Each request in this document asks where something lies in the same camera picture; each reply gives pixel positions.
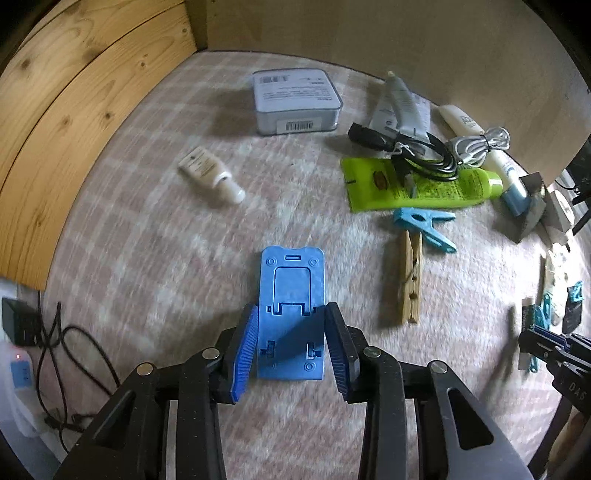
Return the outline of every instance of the white label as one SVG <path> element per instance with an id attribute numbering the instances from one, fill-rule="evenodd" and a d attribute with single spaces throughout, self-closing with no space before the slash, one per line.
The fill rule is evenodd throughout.
<path id="1" fill-rule="evenodd" d="M 299 132 L 317 132 L 322 127 L 322 119 L 298 118 L 297 120 L 278 120 L 278 134 L 294 134 Z"/>
<path id="2" fill-rule="evenodd" d="M 320 69 L 268 70 L 256 72 L 253 80 L 258 112 L 341 107 L 338 94 Z"/>
<path id="3" fill-rule="evenodd" d="M 221 162 L 211 152 L 203 147 L 197 147 L 184 157 L 178 165 L 188 173 L 202 178 L 216 167 L 216 163 Z"/>

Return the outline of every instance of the blue plastic holder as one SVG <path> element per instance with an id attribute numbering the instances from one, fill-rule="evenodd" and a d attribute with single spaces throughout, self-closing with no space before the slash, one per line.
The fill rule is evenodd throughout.
<path id="1" fill-rule="evenodd" d="M 324 252 L 267 247 L 261 260 L 256 375 L 322 380 Z"/>
<path id="2" fill-rule="evenodd" d="M 433 246 L 445 253 L 457 252 L 456 245 L 447 237 L 433 228 L 434 222 L 448 222 L 454 220 L 456 214 L 452 212 L 440 212 L 438 210 L 424 210 L 420 208 L 404 207 L 394 210 L 392 219 L 394 225 L 405 230 L 420 231 L 423 238 Z"/>

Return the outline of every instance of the white bottle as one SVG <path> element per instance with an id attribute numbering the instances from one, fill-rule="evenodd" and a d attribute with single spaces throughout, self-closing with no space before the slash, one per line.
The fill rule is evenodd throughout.
<path id="1" fill-rule="evenodd" d="M 469 115 L 455 105 L 442 105 L 439 113 L 458 136 L 482 135 L 484 130 Z M 515 216 L 524 213 L 530 205 L 530 196 L 525 189 L 513 160 L 505 152 L 493 150 L 486 154 L 484 170 L 493 171 L 503 181 L 502 198 Z"/>
<path id="2" fill-rule="evenodd" d="M 184 157 L 178 167 L 198 184 L 216 190 L 229 203 L 240 203 L 246 193 L 232 180 L 224 163 L 203 147 L 197 147 Z"/>

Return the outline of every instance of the wooden wall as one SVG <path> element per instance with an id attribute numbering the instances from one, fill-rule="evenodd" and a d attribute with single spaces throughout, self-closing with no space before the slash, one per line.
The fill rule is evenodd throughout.
<path id="1" fill-rule="evenodd" d="M 591 132 L 587 85 L 522 0 L 207 0 L 207 45 L 391 69 L 431 101 L 506 127 L 512 155 L 546 182 Z"/>
<path id="2" fill-rule="evenodd" d="M 45 287 L 109 138 L 195 52 L 182 0 L 62 0 L 0 77 L 0 276 Z"/>

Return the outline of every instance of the small cream bottle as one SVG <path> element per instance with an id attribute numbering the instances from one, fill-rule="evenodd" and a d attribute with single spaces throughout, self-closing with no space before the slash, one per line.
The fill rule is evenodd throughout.
<path id="1" fill-rule="evenodd" d="M 246 196 L 222 160 L 203 147 L 197 147 L 184 157 L 178 167 L 201 186 L 217 191 L 229 203 L 238 204 Z"/>

